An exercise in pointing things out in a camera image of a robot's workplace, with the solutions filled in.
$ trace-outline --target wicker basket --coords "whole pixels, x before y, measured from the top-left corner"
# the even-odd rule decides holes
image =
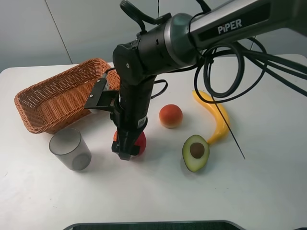
[[[98,78],[110,66],[101,59],[91,59],[63,73],[35,84],[15,96],[15,105],[31,133],[56,133],[90,114],[85,102]],[[110,89],[119,89],[115,71],[107,75]]]

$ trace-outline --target yellow banana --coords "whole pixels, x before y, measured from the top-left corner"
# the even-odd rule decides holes
[[[200,91],[201,96],[207,100],[207,101],[212,101],[212,97],[208,94],[206,94],[205,92]],[[215,132],[212,135],[212,137],[207,141],[208,144],[213,144],[216,141],[225,138],[227,136],[227,134],[229,133],[229,129],[223,119],[223,117],[221,116],[220,112],[218,111],[217,107],[215,104],[208,104],[206,102],[203,102],[198,95],[196,94],[196,92],[193,90],[193,97],[195,98],[195,100],[200,103],[203,107],[205,107],[206,109],[209,110],[209,112],[214,116],[215,121],[216,121],[216,128],[215,128]],[[227,114],[227,111],[223,108],[223,106],[221,104],[217,104],[217,106],[219,107],[219,109],[221,110],[225,120],[227,121],[227,123],[230,125],[230,121],[229,121],[229,116]]]

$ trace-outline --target white wall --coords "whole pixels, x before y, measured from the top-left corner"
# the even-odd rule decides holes
[[[43,0],[0,1],[0,72],[9,67],[71,64]]]
[[[112,61],[118,44],[136,38],[139,26],[119,7],[121,0],[47,0],[73,63],[90,58]],[[158,17],[158,0],[130,0]]]

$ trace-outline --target translucent cup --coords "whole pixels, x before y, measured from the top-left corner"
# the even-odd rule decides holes
[[[92,155],[81,133],[73,128],[57,132],[49,143],[50,151],[73,171],[85,169],[91,162]]]

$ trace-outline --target fake fruit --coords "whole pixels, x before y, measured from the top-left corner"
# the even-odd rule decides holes
[[[113,136],[113,140],[117,141],[117,131],[115,132],[115,134]],[[144,132],[142,132],[140,134],[139,138],[136,140],[134,145],[140,146],[140,152],[139,152],[138,156],[140,156],[141,154],[144,153],[145,148],[146,148],[146,137],[145,137]]]
[[[182,147],[184,163],[191,172],[196,172],[204,167],[209,155],[209,144],[199,135],[189,137]]]
[[[183,114],[177,105],[168,104],[160,110],[159,118],[164,127],[176,128],[181,124]]]
[[[212,101],[212,97],[208,94],[206,94],[205,92],[200,91],[201,96],[207,100],[207,101]],[[195,100],[200,103],[203,107],[205,107],[206,109],[209,110],[209,112],[214,116],[215,121],[216,121],[216,128],[215,128],[215,132],[212,135],[212,137],[208,140],[208,144],[213,144],[216,141],[225,138],[227,136],[227,134],[229,133],[229,129],[228,126],[226,124],[226,122],[224,121],[223,117],[221,116],[219,110],[217,109],[215,104],[208,104],[206,102],[203,102],[198,95],[196,94],[195,91],[193,91],[193,97],[195,98]],[[229,121],[229,116],[227,114],[227,111],[223,108],[223,106],[221,104],[217,104],[217,106],[219,107],[219,109],[221,110],[225,120],[227,121],[228,124],[230,124]]]

